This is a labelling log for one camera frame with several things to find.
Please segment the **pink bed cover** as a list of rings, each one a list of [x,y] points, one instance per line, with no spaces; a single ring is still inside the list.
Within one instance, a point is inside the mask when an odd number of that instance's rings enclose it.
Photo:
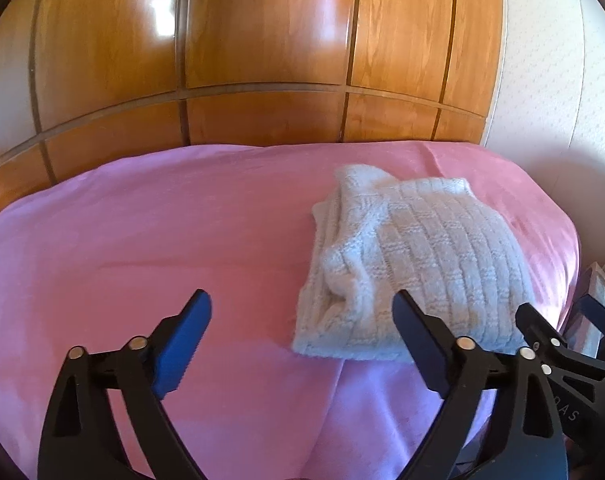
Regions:
[[[536,306],[565,313],[575,226],[526,172],[479,146],[382,142],[201,145],[126,158],[0,213],[0,441],[29,477],[67,351],[122,347],[196,289],[212,320],[176,392],[173,425],[213,479],[392,479],[440,400],[410,364],[292,351],[311,209],[337,168],[462,177],[507,220]]]

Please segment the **glossy wooden headboard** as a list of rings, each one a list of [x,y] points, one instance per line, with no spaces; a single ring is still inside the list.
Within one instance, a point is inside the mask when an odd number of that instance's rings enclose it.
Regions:
[[[503,0],[0,0],[0,211],[190,144],[481,140]]]

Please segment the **cream knitted sweater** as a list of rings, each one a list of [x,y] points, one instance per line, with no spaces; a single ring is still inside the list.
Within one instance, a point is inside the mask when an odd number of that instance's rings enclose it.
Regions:
[[[292,348],[343,360],[411,359],[391,315],[409,292],[427,315],[486,350],[523,346],[515,312],[534,300],[523,250],[504,218],[463,178],[401,181],[342,166],[312,208],[315,241]]]

